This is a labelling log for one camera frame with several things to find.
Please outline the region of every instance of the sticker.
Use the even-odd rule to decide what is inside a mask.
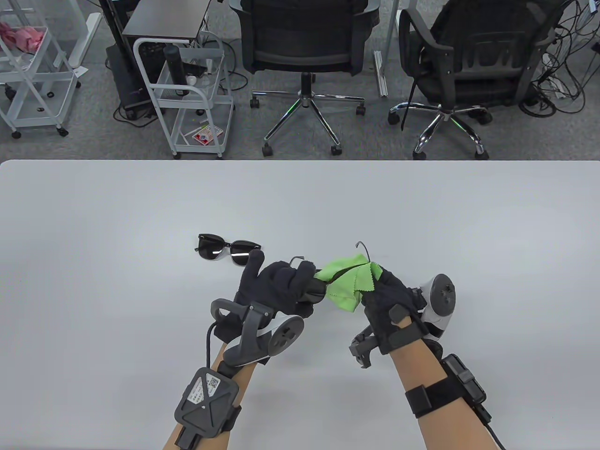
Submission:
[[[206,387],[208,388],[208,396],[212,397],[215,395],[217,388],[221,380],[209,373],[206,374]],[[188,401],[193,404],[198,404],[204,401],[204,389],[202,389],[202,378],[198,378],[194,384],[194,387],[188,395]]]

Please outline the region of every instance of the black sunglasses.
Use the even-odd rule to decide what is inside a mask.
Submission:
[[[225,242],[221,236],[198,235],[196,251],[204,259],[217,259],[226,247],[229,247],[233,262],[239,266],[245,266],[248,263],[248,257],[252,250],[260,250],[259,244],[250,241],[235,241],[230,244]]]

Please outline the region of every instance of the wrist tracker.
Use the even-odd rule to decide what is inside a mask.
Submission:
[[[455,354],[443,358],[441,363],[446,378],[427,388],[421,385],[406,392],[406,399],[415,417],[419,419],[463,398],[479,420],[484,425],[489,424],[491,415],[482,405],[487,396],[471,371]]]
[[[231,431],[242,410],[241,406],[233,406],[239,386],[232,378],[240,370],[224,362],[217,371],[198,369],[175,410],[175,420],[183,425],[175,441],[181,450],[193,450],[202,438]]]

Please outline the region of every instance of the office chair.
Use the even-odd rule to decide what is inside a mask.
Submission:
[[[332,155],[342,146],[315,101],[358,103],[356,114],[364,116],[365,99],[313,92],[316,73],[362,71],[365,42],[379,23],[380,0],[230,0],[242,29],[242,61],[254,74],[259,70],[301,73],[298,92],[253,91],[251,108],[259,97],[295,99],[290,109],[266,134],[263,156],[273,155],[269,141],[300,107],[310,108],[329,134]]]
[[[400,13],[398,34],[402,69],[414,83],[408,102],[390,108],[388,122],[399,123],[398,113],[405,119],[409,109],[435,116],[416,143],[414,160],[427,159],[423,147],[448,121],[473,140],[476,160],[490,158],[459,115],[485,125],[492,120],[488,107],[535,97],[533,75],[566,5],[563,0],[449,0],[429,30],[416,0],[410,0]],[[412,102],[415,87],[430,105]]]

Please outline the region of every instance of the utility cart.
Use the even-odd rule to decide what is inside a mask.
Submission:
[[[0,20],[15,16],[21,26],[30,26],[28,17],[36,16],[40,26],[32,28],[43,34],[35,53],[25,52],[0,39],[0,83],[11,101],[7,112],[0,117],[13,131],[13,138],[21,137],[20,128],[53,125],[58,134],[65,137],[63,127],[71,106],[74,90],[81,86],[65,52],[60,48],[44,18],[37,13],[35,0],[29,0],[34,8],[22,9],[16,0],[8,0],[9,9],[0,11]]]
[[[135,42],[134,55],[158,120],[167,138],[173,158],[178,160],[182,153],[215,154],[222,158],[229,138],[231,120],[235,105],[229,70],[225,59],[223,42],[209,31],[200,31],[198,39],[140,38]],[[217,48],[201,48],[201,38],[210,38]],[[148,74],[140,57],[140,46],[145,43],[173,44],[179,47],[181,59],[185,63],[210,68],[197,78],[196,84],[174,85],[167,62],[156,83],[149,81]],[[187,91],[185,96],[177,91]],[[210,131],[213,140],[202,140]]]

